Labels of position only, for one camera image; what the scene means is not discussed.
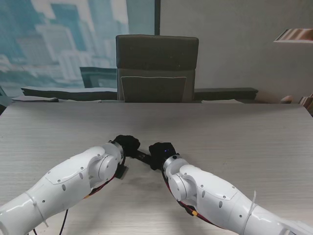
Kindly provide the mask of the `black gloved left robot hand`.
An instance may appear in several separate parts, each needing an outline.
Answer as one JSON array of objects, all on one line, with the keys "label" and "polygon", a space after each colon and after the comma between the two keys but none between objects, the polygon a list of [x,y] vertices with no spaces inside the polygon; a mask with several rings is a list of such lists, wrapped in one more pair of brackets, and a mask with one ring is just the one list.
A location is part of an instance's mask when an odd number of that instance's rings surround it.
[{"label": "black gloved left robot hand", "polygon": [[130,135],[119,135],[113,141],[122,147],[125,157],[135,158],[137,156],[140,142],[135,137]]}]

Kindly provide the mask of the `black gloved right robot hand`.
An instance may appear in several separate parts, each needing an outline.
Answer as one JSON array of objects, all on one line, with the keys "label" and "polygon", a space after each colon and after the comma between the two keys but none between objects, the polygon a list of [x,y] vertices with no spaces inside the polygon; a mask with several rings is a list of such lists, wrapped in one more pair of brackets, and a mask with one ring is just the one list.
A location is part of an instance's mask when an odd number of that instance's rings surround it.
[{"label": "black gloved right robot hand", "polygon": [[152,170],[162,170],[165,161],[176,155],[176,151],[170,142],[157,142],[149,146],[151,155],[150,167]]}]

